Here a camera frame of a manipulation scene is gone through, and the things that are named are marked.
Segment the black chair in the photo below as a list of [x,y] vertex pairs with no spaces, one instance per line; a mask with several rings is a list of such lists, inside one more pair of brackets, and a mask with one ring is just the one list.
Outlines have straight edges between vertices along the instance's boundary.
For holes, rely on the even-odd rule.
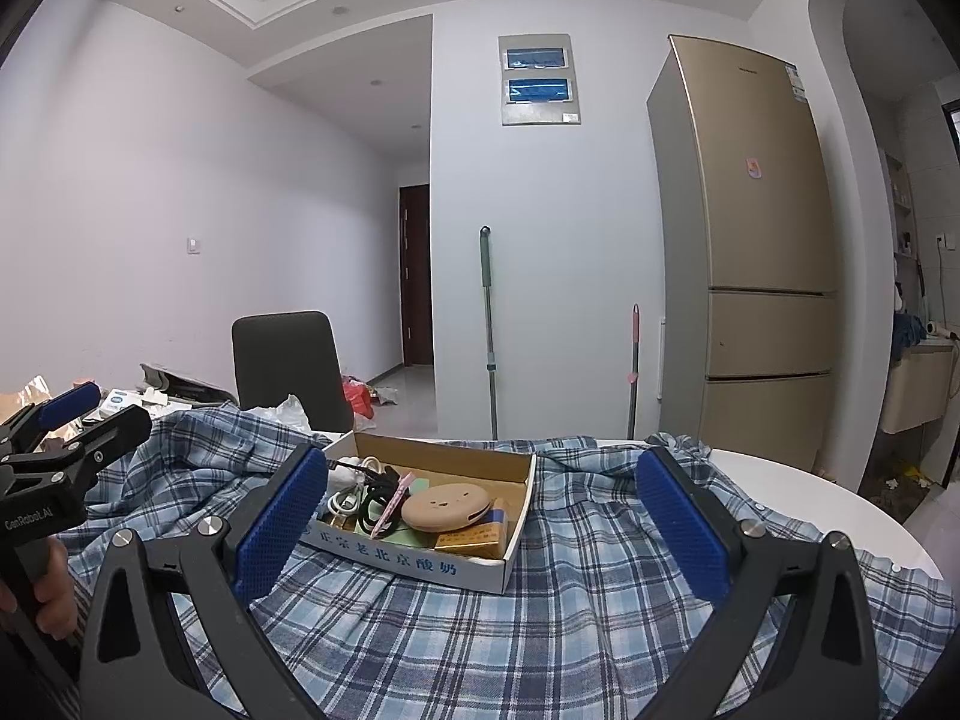
[[310,427],[345,433],[353,410],[344,397],[337,347],[326,314],[263,314],[233,323],[233,370],[240,408],[304,404]]

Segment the plastic bag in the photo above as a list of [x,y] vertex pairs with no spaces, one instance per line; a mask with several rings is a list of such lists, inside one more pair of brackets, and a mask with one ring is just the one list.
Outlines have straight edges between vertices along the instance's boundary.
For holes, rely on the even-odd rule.
[[279,406],[271,409],[257,406],[255,409],[248,409],[247,411],[254,416],[270,419],[272,422],[279,422],[281,425],[292,427],[294,430],[299,430],[299,432],[306,433],[307,435],[312,432],[310,429],[310,420],[306,418],[304,405],[299,402],[296,395],[287,395],[286,400]]
[[381,406],[398,402],[397,390],[392,386],[375,386],[373,391],[376,392],[376,398],[380,401]]
[[[35,376],[27,382],[26,386],[19,392],[13,394],[0,394],[0,422],[13,416],[24,406],[44,403],[51,398],[50,388],[42,376]],[[46,439],[61,439],[64,443],[69,443],[74,437],[80,435],[83,429],[83,423],[79,419],[68,422],[57,430],[48,433]],[[44,445],[37,447],[37,451],[43,451]]]
[[356,379],[344,379],[344,395],[354,413],[373,419],[373,399],[367,385]]

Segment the red plastic bag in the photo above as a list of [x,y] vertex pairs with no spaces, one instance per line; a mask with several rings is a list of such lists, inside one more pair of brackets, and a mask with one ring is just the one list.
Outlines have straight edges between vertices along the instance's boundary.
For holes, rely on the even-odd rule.
[[344,395],[347,396],[347,402],[353,409],[353,413],[373,419],[373,401],[367,385],[354,379],[344,380]]

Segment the blue gripper pad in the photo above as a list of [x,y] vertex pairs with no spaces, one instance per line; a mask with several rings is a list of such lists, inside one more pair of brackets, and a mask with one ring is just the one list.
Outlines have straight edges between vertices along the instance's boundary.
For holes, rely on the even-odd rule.
[[689,493],[649,449],[637,458],[634,476],[637,497],[653,517],[690,590],[714,605],[722,602],[731,585],[728,553]]
[[68,389],[40,406],[37,425],[51,431],[64,427],[71,420],[92,412],[100,405],[100,388],[93,382]]
[[[287,464],[296,461],[298,454],[294,452]],[[283,478],[277,479],[284,471]],[[233,553],[230,589],[242,604],[249,605],[257,598],[263,598],[274,587],[294,551],[296,540],[326,492],[327,473],[323,452],[310,447],[295,467],[286,469],[284,464],[268,483],[267,494],[270,485],[278,482],[275,493]]]

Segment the human hand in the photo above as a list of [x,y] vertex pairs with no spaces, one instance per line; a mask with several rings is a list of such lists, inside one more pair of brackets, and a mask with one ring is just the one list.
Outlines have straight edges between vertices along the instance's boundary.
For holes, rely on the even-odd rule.
[[[66,547],[56,538],[47,538],[50,562],[46,574],[34,584],[35,598],[42,603],[37,613],[37,627],[60,641],[77,630],[77,599],[73,594],[73,577],[66,567]],[[16,611],[16,597],[0,581],[0,610]]]

